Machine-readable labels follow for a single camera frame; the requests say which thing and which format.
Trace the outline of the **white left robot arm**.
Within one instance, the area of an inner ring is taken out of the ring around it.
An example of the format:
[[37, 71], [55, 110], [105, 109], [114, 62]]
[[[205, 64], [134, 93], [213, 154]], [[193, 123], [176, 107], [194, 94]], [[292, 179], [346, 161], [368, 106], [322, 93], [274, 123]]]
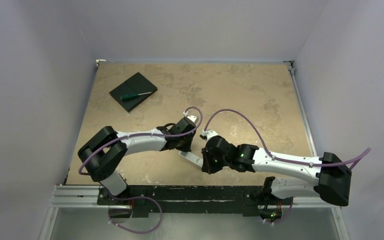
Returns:
[[116, 171], [122, 158], [148, 152], [178, 150], [191, 151], [198, 117], [187, 115], [177, 123], [168, 123], [149, 131], [128, 133], [105, 126], [77, 152], [93, 182], [102, 184], [109, 197], [118, 205], [129, 199], [128, 185]]

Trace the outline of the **white remote control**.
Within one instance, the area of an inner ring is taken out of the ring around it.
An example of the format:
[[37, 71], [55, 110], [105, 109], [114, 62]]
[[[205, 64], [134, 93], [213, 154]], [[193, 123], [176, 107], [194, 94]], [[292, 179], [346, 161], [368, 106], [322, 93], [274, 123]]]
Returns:
[[204, 161], [203, 161], [203, 159], [200, 156], [195, 155], [194, 153], [192, 153], [190, 151], [188, 151], [188, 152], [180, 151], [178, 154], [182, 158], [184, 158], [184, 159], [190, 161], [191, 163], [197, 165], [198, 167], [202, 168]]

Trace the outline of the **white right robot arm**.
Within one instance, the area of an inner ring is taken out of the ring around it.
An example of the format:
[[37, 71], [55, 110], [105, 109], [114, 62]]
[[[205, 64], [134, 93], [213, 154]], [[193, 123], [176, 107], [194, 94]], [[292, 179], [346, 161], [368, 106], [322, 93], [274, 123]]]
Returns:
[[251, 144], [233, 145], [220, 135], [201, 136], [204, 173], [215, 174], [225, 167], [240, 173], [262, 172], [287, 176], [267, 178], [260, 196], [268, 204], [291, 197], [320, 197], [328, 204], [349, 205], [352, 171], [330, 152], [322, 157], [287, 155], [287, 161], [277, 159], [277, 152]]

